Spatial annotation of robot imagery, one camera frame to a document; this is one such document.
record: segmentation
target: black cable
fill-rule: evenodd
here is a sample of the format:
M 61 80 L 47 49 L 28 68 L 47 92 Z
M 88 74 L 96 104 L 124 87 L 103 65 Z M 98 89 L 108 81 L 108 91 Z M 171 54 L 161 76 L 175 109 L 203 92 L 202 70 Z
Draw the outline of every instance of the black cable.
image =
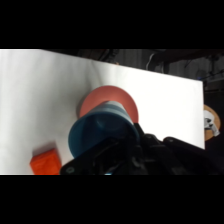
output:
M 204 81 L 205 79 L 208 79 L 208 78 L 210 78 L 210 77 L 214 77 L 214 76 L 216 76 L 216 75 L 220 75 L 220 74 L 222 74 L 222 73 L 224 73 L 224 69 L 222 69 L 221 71 L 219 71 L 219 72 L 216 73 L 216 74 L 212 74 L 212 75 L 209 75 L 209 76 L 207 76 L 207 77 L 201 78 L 200 80 L 201 80 L 201 81 Z

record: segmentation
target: orange block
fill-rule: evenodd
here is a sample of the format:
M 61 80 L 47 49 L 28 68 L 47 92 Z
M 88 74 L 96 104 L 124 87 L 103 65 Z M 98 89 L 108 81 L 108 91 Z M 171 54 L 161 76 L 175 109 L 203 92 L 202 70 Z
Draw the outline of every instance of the orange block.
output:
M 57 151 L 52 149 L 33 157 L 30 166 L 35 175 L 59 175 L 61 162 L 58 158 Z

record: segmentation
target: orange object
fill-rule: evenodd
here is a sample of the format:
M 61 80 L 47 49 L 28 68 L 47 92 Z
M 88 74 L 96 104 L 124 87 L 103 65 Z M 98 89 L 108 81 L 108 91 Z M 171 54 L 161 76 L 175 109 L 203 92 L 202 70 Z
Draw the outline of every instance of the orange object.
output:
M 35 175 L 59 175 L 62 167 L 55 149 L 33 157 L 30 166 Z
M 80 118 L 92 109 L 107 101 L 116 101 L 123 105 L 133 123 L 138 123 L 138 109 L 132 97 L 115 86 L 102 86 L 92 91 L 82 104 Z

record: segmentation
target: red lid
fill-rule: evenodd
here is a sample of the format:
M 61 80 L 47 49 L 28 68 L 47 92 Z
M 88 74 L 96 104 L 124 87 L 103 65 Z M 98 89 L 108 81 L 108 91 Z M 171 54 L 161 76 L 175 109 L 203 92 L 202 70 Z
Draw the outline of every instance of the red lid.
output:
M 138 109 L 132 97 L 115 86 L 102 86 L 92 91 L 82 104 L 80 118 L 92 109 L 107 101 L 116 101 L 123 105 L 133 123 L 138 123 Z

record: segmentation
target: white table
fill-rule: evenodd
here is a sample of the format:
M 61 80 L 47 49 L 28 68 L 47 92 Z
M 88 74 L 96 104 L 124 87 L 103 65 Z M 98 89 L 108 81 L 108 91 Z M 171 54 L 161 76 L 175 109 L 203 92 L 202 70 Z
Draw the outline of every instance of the white table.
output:
M 0 50 L 0 174 L 32 174 L 33 157 L 57 146 L 72 160 L 68 134 L 80 101 L 113 85 L 135 100 L 140 125 L 162 140 L 172 136 L 204 148 L 199 81 L 42 50 Z

